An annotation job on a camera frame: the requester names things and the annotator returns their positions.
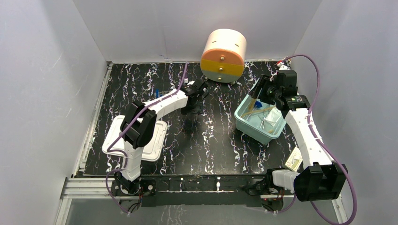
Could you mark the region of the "test tube brush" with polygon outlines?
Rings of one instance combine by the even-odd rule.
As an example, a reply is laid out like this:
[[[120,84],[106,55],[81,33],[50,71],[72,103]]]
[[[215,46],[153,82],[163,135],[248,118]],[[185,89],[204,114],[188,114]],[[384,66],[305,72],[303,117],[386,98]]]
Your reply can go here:
[[[252,98],[250,100],[250,102],[248,104],[248,107],[247,107],[248,111],[252,111],[253,110],[253,108],[255,107],[256,101],[257,101],[257,99],[255,99],[255,98]]]

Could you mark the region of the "yellow rubber tubing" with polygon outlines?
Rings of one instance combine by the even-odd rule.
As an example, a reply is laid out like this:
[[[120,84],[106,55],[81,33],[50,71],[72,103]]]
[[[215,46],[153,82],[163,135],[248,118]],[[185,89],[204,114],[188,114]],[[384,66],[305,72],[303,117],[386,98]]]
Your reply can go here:
[[[267,108],[259,109],[259,110],[252,110],[250,112],[245,112],[244,114],[241,115],[241,118],[246,120],[247,122],[249,122],[250,118],[253,115],[258,115],[260,117],[260,124],[261,124],[261,118],[263,116],[263,113],[265,113],[265,112],[268,113],[273,107],[275,107],[275,106],[271,106],[271,107],[267,107]],[[254,125],[254,127],[257,128],[258,130],[262,130],[262,129],[259,128],[260,124],[259,125]],[[265,129],[264,131],[266,131],[266,133],[268,133],[268,134],[272,134],[275,131],[275,129],[274,128],[271,128],[269,130]]]

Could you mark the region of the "metal scissors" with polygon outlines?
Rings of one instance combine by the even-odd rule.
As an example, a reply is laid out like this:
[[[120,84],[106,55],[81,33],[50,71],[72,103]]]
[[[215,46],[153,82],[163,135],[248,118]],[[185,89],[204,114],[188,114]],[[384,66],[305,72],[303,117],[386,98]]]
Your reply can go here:
[[[259,128],[262,130],[265,130],[266,129],[265,127],[268,124],[267,116],[268,116],[267,112],[263,113],[263,116],[261,118],[261,124],[259,126]]]

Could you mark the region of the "teal plastic bin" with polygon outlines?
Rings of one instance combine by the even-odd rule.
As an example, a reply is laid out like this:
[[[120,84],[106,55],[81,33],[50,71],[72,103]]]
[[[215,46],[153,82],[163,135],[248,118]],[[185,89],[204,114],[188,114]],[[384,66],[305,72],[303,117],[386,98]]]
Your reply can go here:
[[[234,116],[236,118],[236,129],[243,132],[244,134],[248,135],[249,137],[259,141],[262,144],[267,144],[273,139],[276,139],[280,136],[282,130],[286,125],[286,121],[284,120],[283,116],[280,120],[276,123],[275,126],[270,125],[269,123],[266,125],[266,130],[274,128],[275,131],[272,134],[266,133],[266,131],[258,130],[254,127],[254,125],[260,124],[260,117],[258,115],[253,115],[249,122],[241,118],[241,115],[245,112],[248,112],[247,107],[252,98],[247,94],[242,102],[239,104],[237,109],[234,112]],[[275,105],[270,105],[266,103],[262,103],[262,108],[267,108]]]

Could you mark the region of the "white bin lid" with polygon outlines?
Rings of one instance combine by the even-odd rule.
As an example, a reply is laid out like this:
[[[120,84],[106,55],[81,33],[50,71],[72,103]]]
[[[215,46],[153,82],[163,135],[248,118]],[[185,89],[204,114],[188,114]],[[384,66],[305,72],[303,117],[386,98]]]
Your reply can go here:
[[[119,151],[114,151],[114,152],[108,151],[109,146],[115,141],[116,138],[119,137],[121,133],[120,126],[124,118],[125,118],[124,115],[119,115],[113,119],[110,129],[101,147],[102,151],[105,154],[119,156],[119,157],[124,156],[124,154]],[[153,136],[150,142],[143,148],[142,160],[148,162],[156,162],[160,158],[167,129],[168,125],[166,122],[161,120],[156,121]],[[128,153],[127,144],[128,142],[124,141],[124,139],[121,138],[120,140],[118,140],[118,142],[115,145],[113,145],[111,150],[121,150],[124,153]]]

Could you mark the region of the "clear plastic funnel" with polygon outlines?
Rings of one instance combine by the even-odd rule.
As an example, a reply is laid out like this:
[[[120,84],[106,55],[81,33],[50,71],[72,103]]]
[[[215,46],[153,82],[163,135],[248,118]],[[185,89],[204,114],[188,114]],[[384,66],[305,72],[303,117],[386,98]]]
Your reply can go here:
[[[275,126],[281,117],[281,112],[276,107],[273,107],[265,117],[265,121],[270,125]]]

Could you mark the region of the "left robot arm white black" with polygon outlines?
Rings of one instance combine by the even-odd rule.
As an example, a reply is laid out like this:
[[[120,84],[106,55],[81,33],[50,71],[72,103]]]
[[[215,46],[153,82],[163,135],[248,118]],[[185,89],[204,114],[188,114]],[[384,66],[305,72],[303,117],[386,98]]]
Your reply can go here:
[[[188,84],[180,84],[178,89],[147,102],[134,102],[129,113],[120,124],[118,137],[108,146],[102,147],[103,152],[115,155],[118,152],[123,157],[123,166],[115,172],[115,180],[124,187],[130,195],[140,189],[141,159],[145,146],[155,133],[156,122],[171,112],[180,110],[187,115],[203,102],[208,95],[208,84],[195,80]]]

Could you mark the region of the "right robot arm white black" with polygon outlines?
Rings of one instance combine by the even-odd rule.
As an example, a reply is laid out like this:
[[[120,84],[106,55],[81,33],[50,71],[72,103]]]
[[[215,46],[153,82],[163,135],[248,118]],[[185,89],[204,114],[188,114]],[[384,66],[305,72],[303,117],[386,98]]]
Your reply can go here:
[[[301,173],[288,169],[268,169],[268,186],[287,189],[301,202],[334,200],[340,195],[346,181],[345,166],[340,167],[319,144],[320,136],[309,128],[310,103],[298,94],[297,73],[282,70],[276,75],[261,75],[249,96],[275,106],[290,127],[300,150],[304,170]]]

